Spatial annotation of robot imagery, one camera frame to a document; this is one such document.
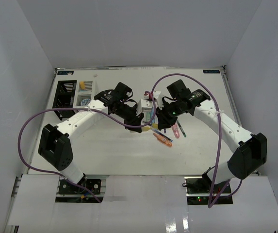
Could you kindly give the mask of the yellow highlighter cap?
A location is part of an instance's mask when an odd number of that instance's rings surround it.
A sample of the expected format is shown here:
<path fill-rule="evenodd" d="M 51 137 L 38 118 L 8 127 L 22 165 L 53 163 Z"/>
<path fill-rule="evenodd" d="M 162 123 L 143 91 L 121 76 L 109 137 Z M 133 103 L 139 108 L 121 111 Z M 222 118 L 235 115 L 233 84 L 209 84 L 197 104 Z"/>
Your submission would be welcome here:
<path fill-rule="evenodd" d="M 155 128 L 155 129 L 158 129 L 158 124 L 153 123 L 153 124 L 152 124 L 152 127 Z"/>

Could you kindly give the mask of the blue white tape roll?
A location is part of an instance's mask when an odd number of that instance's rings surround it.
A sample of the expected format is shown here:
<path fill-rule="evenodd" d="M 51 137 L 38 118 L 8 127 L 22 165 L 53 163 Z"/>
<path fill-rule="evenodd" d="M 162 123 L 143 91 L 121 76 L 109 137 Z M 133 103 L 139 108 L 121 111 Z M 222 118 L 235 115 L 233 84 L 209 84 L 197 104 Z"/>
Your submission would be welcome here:
<path fill-rule="evenodd" d="M 89 98 L 82 99 L 80 102 L 80 106 L 87 106 L 90 103 L 90 101 L 91 100 Z"/>

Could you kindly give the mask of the orange capped highlighter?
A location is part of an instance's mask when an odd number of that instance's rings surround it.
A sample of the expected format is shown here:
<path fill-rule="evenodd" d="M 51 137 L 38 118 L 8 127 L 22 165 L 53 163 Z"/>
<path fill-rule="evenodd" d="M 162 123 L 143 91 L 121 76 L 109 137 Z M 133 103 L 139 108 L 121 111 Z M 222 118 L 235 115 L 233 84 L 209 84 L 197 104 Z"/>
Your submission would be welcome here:
<path fill-rule="evenodd" d="M 85 83 L 84 83 L 84 81 L 80 82 L 80 89 L 81 90 L 85 90 Z"/>

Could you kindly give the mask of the yellow highlighter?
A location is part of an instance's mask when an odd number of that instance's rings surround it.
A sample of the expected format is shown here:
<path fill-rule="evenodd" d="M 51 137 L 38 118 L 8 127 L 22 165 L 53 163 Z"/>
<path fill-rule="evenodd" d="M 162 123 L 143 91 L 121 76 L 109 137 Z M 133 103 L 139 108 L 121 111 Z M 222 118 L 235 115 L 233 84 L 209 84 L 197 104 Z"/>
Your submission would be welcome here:
<path fill-rule="evenodd" d="M 150 126 L 144 126 L 141 128 L 142 132 L 147 132 L 149 130 L 151 130 L 151 127 Z"/>

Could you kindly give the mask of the light blue L-point highlighter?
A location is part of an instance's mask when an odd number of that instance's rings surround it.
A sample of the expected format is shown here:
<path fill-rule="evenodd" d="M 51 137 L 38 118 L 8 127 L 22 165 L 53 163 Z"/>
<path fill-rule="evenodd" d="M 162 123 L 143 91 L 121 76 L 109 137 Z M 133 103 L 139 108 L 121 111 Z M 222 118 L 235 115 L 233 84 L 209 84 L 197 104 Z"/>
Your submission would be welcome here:
<path fill-rule="evenodd" d="M 89 91 L 89 90 L 79 90 L 79 93 L 89 93 L 89 92 L 91 92 L 91 91 Z"/>

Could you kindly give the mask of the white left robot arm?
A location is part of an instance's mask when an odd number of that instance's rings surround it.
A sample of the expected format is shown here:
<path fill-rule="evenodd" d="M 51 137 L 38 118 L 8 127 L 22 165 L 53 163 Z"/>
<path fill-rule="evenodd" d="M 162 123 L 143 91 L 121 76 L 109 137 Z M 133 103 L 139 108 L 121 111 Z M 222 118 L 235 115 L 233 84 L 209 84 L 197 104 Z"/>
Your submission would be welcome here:
<path fill-rule="evenodd" d="M 74 162 L 72 141 L 104 118 L 102 112 L 119 116 L 124 120 L 126 129 L 141 133 L 144 114 L 138 114 L 136 106 L 130 107 L 125 103 L 131 97 L 132 89 L 119 82 L 115 89 L 99 92 L 87 107 L 68 120 L 56 126 L 47 124 L 43 128 L 38 153 L 70 180 L 69 188 L 74 193 L 82 193 L 86 188 L 86 181 L 83 179 L 85 174 Z"/>

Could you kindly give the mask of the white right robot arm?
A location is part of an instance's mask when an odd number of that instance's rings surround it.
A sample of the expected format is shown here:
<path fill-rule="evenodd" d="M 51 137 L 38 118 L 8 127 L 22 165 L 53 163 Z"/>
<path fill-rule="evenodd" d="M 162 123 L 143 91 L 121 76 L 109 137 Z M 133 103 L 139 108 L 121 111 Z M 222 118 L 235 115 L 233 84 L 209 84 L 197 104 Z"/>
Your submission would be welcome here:
<path fill-rule="evenodd" d="M 201 120 L 227 144 L 233 155 L 226 162 L 209 168 L 202 174 L 203 189 L 215 193 L 220 183 L 233 178 L 244 180 L 267 161 L 267 138 L 242 128 L 226 114 L 221 113 L 207 93 L 192 92 L 182 80 L 167 87 L 172 102 L 163 101 L 156 109 L 160 130 L 172 127 L 178 116 L 189 113 Z"/>

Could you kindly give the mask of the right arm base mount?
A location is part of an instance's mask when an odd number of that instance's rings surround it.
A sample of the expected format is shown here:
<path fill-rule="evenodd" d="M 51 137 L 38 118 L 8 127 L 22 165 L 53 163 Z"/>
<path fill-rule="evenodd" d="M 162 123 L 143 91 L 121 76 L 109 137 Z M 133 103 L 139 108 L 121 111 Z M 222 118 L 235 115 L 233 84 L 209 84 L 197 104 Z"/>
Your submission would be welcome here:
<path fill-rule="evenodd" d="M 208 205 L 210 188 L 204 186 L 200 177 L 186 177 L 182 186 L 186 190 L 188 205 Z M 232 197 L 227 197 L 232 193 L 230 184 L 227 184 L 224 192 L 220 195 L 215 205 L 233 204 Z"/>

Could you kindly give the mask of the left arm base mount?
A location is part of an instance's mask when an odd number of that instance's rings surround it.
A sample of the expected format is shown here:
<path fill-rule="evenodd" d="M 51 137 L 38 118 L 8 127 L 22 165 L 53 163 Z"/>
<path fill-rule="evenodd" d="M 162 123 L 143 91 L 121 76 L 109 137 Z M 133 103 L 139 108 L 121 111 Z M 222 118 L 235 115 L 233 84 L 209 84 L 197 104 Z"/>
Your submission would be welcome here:
<path fill-rule="evenodd" d="M 86 179 L 81 186 L 87 188 L 97 199 L 85 189 L 60 180 L 55 198 L 56 203 L 101 203 L 104 198 L 105 185 L 101 179 Z"/>

